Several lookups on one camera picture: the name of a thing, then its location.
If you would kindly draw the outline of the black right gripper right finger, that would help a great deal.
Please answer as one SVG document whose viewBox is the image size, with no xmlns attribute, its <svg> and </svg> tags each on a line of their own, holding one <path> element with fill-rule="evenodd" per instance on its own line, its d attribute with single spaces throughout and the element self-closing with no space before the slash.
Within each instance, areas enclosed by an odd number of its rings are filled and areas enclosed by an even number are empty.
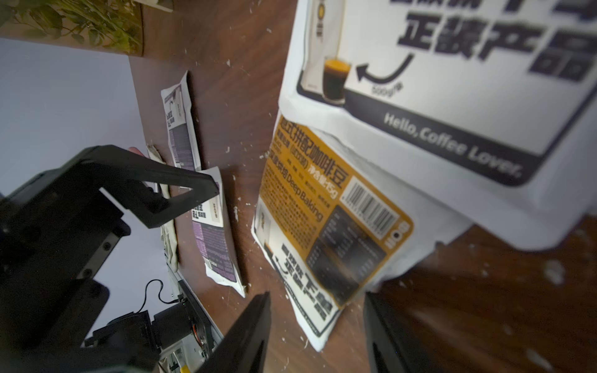
<svg viewBox="0 0 597 373">
<path fill-rule="evenodd" d="M 381 295 L 368 292 L 364 325 L 372 372 L 437 372 L 438 365 Z"/>
</svg>

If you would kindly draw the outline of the yellow coffee bag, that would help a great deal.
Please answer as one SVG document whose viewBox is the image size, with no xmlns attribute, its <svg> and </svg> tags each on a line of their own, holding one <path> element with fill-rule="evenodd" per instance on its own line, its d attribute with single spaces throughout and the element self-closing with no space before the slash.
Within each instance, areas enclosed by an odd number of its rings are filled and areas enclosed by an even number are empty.
<svg viewBox="0 0 597 373">
<path fill-rule="evenodd" d="M 277 117 L 252 231 L 316 351 L 348 304 L 470 225 L 333 136 Z"/>
<path fill-rule="evenodd" d="M 519 250 L 596 213 L 594 1 L 300 1 L 279 107 Z"/>
</svg>

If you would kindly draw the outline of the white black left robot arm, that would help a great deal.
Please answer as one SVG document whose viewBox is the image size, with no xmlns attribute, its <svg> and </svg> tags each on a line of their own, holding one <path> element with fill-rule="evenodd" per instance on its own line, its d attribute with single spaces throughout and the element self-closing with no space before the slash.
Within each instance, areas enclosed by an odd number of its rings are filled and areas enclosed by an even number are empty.
<svg viewBox="0 0 597 373">
<path fill-rule="evenodd" d="M 96 275 L 131 233 L 158 228 L 219 194 L 203 173 L 113 145 L 82 150 L 1 199 L 1 370 L 150 372 L 160 349 L 146 314 L 87 341 L 110 297 Z"/>
</svg>

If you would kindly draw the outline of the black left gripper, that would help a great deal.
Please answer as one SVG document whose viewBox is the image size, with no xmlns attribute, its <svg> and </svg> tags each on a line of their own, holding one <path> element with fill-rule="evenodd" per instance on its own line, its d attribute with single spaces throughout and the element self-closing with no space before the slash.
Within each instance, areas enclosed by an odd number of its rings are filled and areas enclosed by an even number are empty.
<svg viewBox="0 0 597 373">
<path fill-rule="evenodd" d="M 94 255 L 129 234 L 107 191 L 146 227 L 158 228 L 219 194 L 209 175 L 114 145 L 84 149 L 81 167 L 36 175 L 1 203 L 1 361 L 127 364 L 122 346 L 83 342 L 110 296 L 93 279 Z M 185 187 L 165 198 L 148 183 Z"/>
</svg>

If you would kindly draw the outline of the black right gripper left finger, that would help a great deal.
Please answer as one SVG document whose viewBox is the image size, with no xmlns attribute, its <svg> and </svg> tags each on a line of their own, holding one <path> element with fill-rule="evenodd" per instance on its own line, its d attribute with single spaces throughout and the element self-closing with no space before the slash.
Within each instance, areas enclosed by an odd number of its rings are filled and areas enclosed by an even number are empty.
<svg viewBox="0 0 597 373">
<path fill-rule="evenodd" d="M 270 292 L 255 295 L 197 372 L 264 371 L 271 331 Z"/>
</svg>

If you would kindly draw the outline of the purple coffee bag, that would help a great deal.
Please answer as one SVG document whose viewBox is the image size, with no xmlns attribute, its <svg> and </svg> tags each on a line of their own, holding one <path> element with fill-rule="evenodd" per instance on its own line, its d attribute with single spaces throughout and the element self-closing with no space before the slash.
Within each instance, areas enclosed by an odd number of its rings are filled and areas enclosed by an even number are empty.
<svg viewBox="0 0 597 373">
<path fill-rule="evenodd" d="M 194 237 L 205 262 L 205 273 L 216 284 L 230 287 L 245 298 L 246 286 L 240 276 L 221 171 L 215 166 L 202 173 L 212 177 L 219 188 L 217 196 L 191 211 Z"/>
<path fill-rule="evenodd" d="M 161 92 L 166 115 L 169 149 L 177 168 L 199 172 L 201 156 L 192 117 L 192 100 L 188 86 L 188 71 L 177 85 Z"/>
</svg>

